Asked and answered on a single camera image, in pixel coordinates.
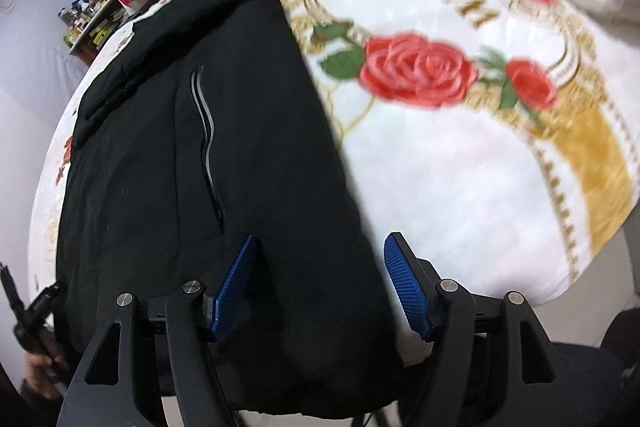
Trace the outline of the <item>person's left hand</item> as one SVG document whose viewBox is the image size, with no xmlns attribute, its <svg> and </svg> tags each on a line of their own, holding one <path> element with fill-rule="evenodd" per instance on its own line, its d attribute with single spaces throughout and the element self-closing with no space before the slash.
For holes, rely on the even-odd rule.
<svg viewBox="0 0 640 427">
<path fill-rule="evenodd" d="M 66 365 L 63 355 L 60 352 L 50 349 L 52 357 L 38 355 L 38 353 L 25 353 L 25 381 L 27 386 L 37 395 L 44 399 L 56 400 L 61 394 L 47 376 L 47 369 L 53 362 Z"/>
</svg>

